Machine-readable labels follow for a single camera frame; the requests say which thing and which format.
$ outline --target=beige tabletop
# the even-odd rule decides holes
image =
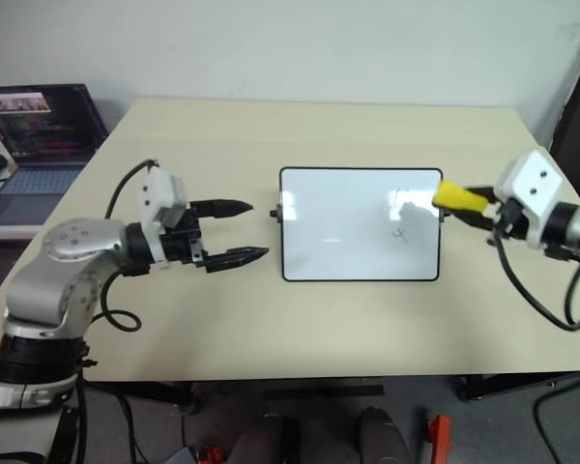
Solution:
[[[247,379],[580,369],[580,334],[540,318],[507,281],[487,233],[450,218],[435,282],[287,282],[269,217],[286,165],[439,167],[489,185],[537,146],[515,111],[358,104],[140,99],[43,228],[100,218],[118,181],[146,158],[183,177],[188,198],[237,198],[255,210],[201,221],[210,252],[269,247],[246,267],[207,275],[173,265],[119,279],[112,308],[140,315],[138,333],[100,321],[87,334],[93,380]],[[116,218],[138,221],[143,177]],[[564,197],[576,200],[570,186]],[[14,268],[39,250],[38,235]],[[573,266],[523,244],[512,266],[562,313]],[[0,289],[0,334],[5,306]],[[574,299],[580,316],[580,288]]]

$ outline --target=laptop keyboard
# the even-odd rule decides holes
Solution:
[[[79,172],[67,169],[16,171],[0,193],[62,194],[67,191]]]

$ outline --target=laptop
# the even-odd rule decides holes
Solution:
[[[43,224],[106,138],[84,84],[0,87],[0,141],[17,164],[0,226]]]

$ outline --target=robotic arm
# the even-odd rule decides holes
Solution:
[[[116,276],[193,263],[207,272],[243,266],[268,252],[242,247],[209,255],[199,219],[252,209],[236,200],[188,202],[180,178],[150,167],[141,223],[78,218],[51,229],[40,254],[12,279],[0,341],[0,462],[71,462],[77,413],[66,406],[88,354],[84,335]]]
[[[580,205],[559,201],[563,177],[539,151],[514,161],[494,188],[456,188],[444,183],[434,204],[451,212],[469,225],[492,231],[492,244],[498,250],[505,273],[522,297],[553,325],[568,332],[580,331],[580,320],[573,319],[570,297],[580,276],[580,267],[565,297],[565,321],[541,305],[522,285],[508,263],[503,239],[526,240],[531,248],[549,257],[575,260],[580,265]],[[482,215],[488,203],[500,202],[494,218]],[[541,438],[555,462],[561,462],[541,425],[539,406],[546,400],[580,387],[580,379],[539,397],[533,408]]]

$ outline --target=gray floor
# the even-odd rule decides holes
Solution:
[[[366,406],[385,409],[397,422],[412,454],[429,463],[431,447],[423,439],[424,418],[446,414],[453,423],[450,464],[547,463],[550,456],[534,428],[531,403],[548,387],[463,403],[450,377],[388,377],[371,379],[258,381],[196,384],[206,406],[187,416],[188,443],[215,444],[230,450],[253,421],[267,413],[302,419],[302,461],[353,463],[353,418]],[[384,386],[385,395],[265,401],[264,391],[298,386]],[[89,463],[128,463],[127,428],[120,407],[111,397],[88,392]],[[136,435],[149,460],[162,463],[181,447],[181,413],[172,405],[131,400]],[[580,463],[580,391],[558,398],[544,410],[546,427],[566,463]]]

